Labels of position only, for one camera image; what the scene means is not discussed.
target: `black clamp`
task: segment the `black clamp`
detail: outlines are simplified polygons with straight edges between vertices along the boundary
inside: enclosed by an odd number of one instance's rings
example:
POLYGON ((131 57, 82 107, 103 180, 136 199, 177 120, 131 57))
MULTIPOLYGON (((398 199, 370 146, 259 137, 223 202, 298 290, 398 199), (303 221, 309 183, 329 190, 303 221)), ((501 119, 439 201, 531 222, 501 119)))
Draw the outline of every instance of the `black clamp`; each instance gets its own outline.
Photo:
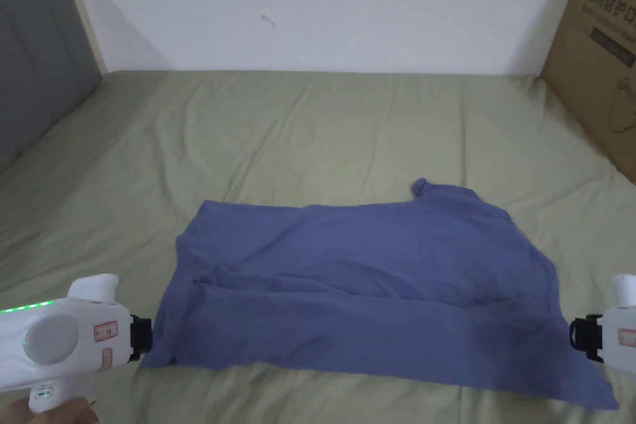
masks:
POLYGON ((603 315, 587 315, 576 318, 570 323, 570 345, 584 351, 588 359, 603 363, 599 350, 603 349, 603 327, 597 324, 597 319, 603 315))
POLYGON ((131 361, 139 361, 142 354, 149 352, 153 347, 153 327, 150 318, 139 318, 131 315, 132 323, 130 324, 130 347, 132 354, 131 361))

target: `chinese characters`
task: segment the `chinese characters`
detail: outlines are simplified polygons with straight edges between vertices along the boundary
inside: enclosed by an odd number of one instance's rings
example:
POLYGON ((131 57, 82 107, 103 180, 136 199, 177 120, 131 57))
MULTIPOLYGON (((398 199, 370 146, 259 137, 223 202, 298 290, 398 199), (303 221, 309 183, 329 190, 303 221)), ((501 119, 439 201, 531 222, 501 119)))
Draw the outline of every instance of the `chinese characters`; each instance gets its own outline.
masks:
POLYGON ((622 18, 625 22, 636 27, 636 7, 629 5, 625 0, 588 0, 614 17, 622 18))

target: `red label sticker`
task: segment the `red label sticker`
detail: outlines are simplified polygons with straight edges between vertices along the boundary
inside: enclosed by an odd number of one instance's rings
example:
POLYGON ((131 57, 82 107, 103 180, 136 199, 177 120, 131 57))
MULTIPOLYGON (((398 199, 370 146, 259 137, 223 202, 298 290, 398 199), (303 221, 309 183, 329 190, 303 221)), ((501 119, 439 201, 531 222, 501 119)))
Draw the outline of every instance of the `red label sticker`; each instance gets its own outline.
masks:
POLYGON ((95 342, 109 340, 117 336, 117 322, 108 322, 95 327, 95 342))
POLYGON ((618 344, 636 348, 636 330, 618 329, 618 344))
POLYGON ((112 367, 112 348, 104 348, 102 350, 102 367, 100 371, 106 371, 112 367))

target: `round button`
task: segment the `round button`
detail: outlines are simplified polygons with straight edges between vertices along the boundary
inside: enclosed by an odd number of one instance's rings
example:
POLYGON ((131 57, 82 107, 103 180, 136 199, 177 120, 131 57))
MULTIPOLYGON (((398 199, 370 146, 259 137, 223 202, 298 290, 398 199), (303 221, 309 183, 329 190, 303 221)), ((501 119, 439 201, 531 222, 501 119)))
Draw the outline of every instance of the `round button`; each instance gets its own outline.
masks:
POLYGON ((51 315, 31 326, 22 346, 33 363, 58 364, 71 355, 78 344, 78 338, 75 318, 51 315))

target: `cardboard box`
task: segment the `cardboard box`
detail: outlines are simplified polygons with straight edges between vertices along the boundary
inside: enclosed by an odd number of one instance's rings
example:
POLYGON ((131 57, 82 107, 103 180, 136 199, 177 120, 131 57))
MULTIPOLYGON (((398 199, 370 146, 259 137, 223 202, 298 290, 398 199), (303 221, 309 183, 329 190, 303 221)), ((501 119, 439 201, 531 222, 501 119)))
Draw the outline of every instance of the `cardboard box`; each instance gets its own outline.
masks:
POLYGON ((636 183, 636 0, 569 0, 542 76, 636 183))

